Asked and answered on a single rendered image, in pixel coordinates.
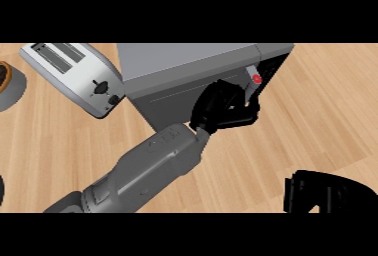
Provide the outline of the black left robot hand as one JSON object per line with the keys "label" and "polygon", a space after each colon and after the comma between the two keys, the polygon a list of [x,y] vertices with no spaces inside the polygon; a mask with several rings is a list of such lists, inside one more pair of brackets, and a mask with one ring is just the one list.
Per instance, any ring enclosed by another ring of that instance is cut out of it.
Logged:
{"label": "black left robot hand", "polygon": [[214,134],[218,129],[251,125],[258,119],[258,96],[245,98],[245,89],[224,80],[212,82],[192,109],[189,126]]}

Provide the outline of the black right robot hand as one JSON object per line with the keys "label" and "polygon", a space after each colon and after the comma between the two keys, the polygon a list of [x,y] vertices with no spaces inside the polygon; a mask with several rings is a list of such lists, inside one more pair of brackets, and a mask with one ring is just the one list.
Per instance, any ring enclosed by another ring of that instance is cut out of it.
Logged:
{"label": "black right robot hand", "polygon": [[378,194],[360,182],[317,171],[298,170],[285,179],[283,211],[378,213]]}

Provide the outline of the grey microwave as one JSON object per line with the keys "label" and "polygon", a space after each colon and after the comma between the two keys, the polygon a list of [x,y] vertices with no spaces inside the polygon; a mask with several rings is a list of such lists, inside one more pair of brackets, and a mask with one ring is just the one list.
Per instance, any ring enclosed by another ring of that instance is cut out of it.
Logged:
{"label": "grey microwave", "polygon": [[294,49],[291,43],[119,43],[125,96],[159,131],[190,120],[207,86],[223,80],[239,85],[249,102]]}

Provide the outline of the silver two-slot toaster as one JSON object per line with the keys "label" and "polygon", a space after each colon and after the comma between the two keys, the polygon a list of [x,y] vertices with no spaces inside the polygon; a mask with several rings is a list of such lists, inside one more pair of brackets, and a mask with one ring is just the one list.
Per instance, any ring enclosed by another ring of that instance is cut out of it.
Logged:
{"label": "silver two-slot toaster", "polygon": [[19,55],[59,92],[96,118],[125,97],[121,74],[88,43],[28,43]]}

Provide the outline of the grey round container brown rim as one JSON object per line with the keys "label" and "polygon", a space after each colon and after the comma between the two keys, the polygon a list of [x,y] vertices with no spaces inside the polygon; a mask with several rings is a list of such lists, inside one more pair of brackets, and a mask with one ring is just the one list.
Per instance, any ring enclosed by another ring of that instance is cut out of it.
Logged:
{"label": "grey round container brown rim", "polygon": [[16,104],[25,89],[25,74],[7,62],[0,61],[0,112]]}

